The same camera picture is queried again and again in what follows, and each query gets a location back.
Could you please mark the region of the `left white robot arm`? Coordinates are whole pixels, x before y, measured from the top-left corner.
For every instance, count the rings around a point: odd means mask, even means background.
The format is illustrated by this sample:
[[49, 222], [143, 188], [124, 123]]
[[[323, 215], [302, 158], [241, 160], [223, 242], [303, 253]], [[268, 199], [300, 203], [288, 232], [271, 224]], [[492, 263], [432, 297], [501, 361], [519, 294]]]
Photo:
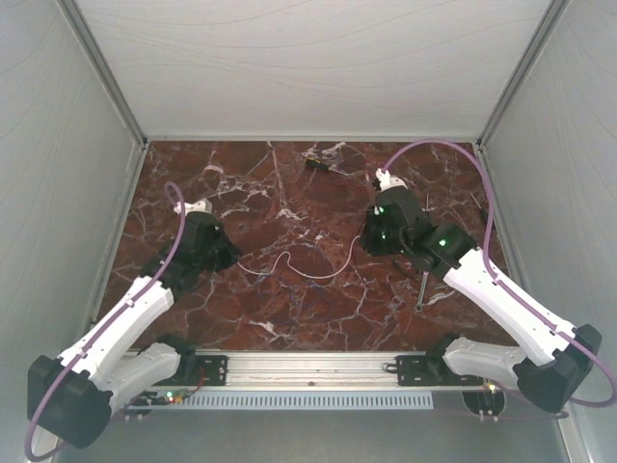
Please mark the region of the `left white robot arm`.
[[27, 375], [27, 418], [65, 443], [84, 449], [112, 416], [147, 388], [199, 377], [196, 348], [165, 334], [134, 358], [125, 352], [201, 275], [233, 266], [241, 252], [223, 224], [204, 210], [183, 213], [179, 239], [143, 268], [129, 290], [82, 339], [55, 358], [41, 355]]

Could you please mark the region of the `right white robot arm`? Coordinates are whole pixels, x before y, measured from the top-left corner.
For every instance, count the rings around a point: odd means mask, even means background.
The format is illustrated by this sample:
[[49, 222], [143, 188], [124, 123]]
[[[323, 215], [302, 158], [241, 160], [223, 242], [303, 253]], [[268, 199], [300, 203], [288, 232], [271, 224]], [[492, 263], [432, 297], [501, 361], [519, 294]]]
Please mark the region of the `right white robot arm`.
[[371, 256], [406, 257], [414, 267], [464, 294], [515, 341], [500, 346], [451, 337], [426, 360], [429, 377], [448, 383], [471, 375], [517, 388], [538, 408], [559, 412], [589, 374], [602, 343], [592, 325], [555, 315], [485, 258], [456, 224], [434, 225], [404, 186], [377, 194], [360, 243]]

